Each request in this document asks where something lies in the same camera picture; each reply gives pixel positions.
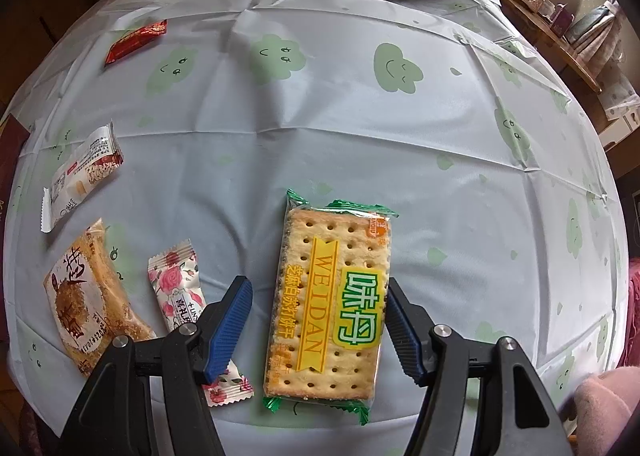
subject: screw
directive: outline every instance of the screw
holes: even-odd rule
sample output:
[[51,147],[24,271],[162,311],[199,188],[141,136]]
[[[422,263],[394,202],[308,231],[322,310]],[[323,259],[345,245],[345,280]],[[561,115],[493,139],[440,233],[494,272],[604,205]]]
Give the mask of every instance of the screw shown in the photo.
[[501,338],[500,344],[502,344],[502,347],[504,347],[509,351],[513,351],[515,348],[518,347],[518,343],[515,341],[515,339],[512,339],[511,337]]
[[448,337],[451,334],[451,328],[446,324],[438,324],[433,328],[438,337]]
[[185,322],[182,326],[180,326],[179,331],[181,335],[193,335],[198,327],[193,322]]
[[116,338],[114,338],[112,344],[117,348],[123,348],[124,346],[129,344],[129,337],[127,337],[126,335],[118,335]]

